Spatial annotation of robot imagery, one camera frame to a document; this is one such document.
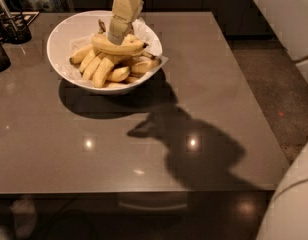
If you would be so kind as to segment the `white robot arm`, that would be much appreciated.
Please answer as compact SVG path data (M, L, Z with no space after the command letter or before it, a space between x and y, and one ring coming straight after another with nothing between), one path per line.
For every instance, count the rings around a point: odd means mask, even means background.
M253 0L308 83L308 0ZM123 42L143 0L113 0L108 32ZM285 173L262 220L256 240L308 240L308 143Z

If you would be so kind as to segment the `padded cream gripper finger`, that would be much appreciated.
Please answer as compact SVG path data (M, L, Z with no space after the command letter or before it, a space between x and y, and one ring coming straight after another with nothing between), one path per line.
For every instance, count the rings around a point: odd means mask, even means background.
M142 7L143 0L113 0L112 17L108 30L108 39L113 44L122 44Z

